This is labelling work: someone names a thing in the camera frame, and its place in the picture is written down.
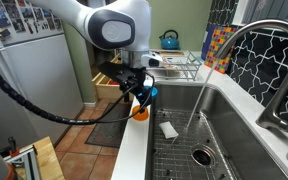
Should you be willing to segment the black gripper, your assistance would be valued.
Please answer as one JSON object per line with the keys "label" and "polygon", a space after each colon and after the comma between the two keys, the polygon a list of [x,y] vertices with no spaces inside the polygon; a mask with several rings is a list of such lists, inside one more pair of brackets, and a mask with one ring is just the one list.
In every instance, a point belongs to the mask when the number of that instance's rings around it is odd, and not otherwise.
{"label": "black gripper", "polygon": [[[132,88],[132,94],[142,94],[140,105],[147,107],[152,103],[151,92],[144,87],[146,77],[145,68],[131,68],[123,64],[104,62],[98,66],[102,74],[117,82],[123,90]],[[130,101],[130,93],[124,92],[124,102]]]}

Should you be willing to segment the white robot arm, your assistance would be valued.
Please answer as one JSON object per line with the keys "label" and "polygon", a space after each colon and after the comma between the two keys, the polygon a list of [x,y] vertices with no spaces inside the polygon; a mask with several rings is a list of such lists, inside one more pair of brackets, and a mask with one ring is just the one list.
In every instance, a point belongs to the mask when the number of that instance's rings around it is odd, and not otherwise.
{"label": "white robot arm", "polygon": [[92,8],[77,0],[28,0],[73,26],[87,41],[103,50],[122,49],[127,62],[100,62],[100,72],[130,89],[142,106],[150,101],[144,87],[145,65],[141,60],[149,54],[151,8],[146,0],[116,0]]}

